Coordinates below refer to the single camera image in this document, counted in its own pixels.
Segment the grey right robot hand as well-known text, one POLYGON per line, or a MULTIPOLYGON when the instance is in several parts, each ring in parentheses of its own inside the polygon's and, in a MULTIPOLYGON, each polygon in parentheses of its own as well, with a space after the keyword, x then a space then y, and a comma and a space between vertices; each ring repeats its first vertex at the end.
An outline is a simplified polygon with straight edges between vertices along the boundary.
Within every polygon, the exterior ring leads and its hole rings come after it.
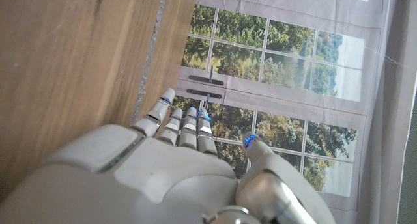
POLYGON ((2 223, 333 223, 323 198, 253 132, 238 178, 205 109, 167 89, 129 127, 107 124, 48 156, 1 203, 2 223))

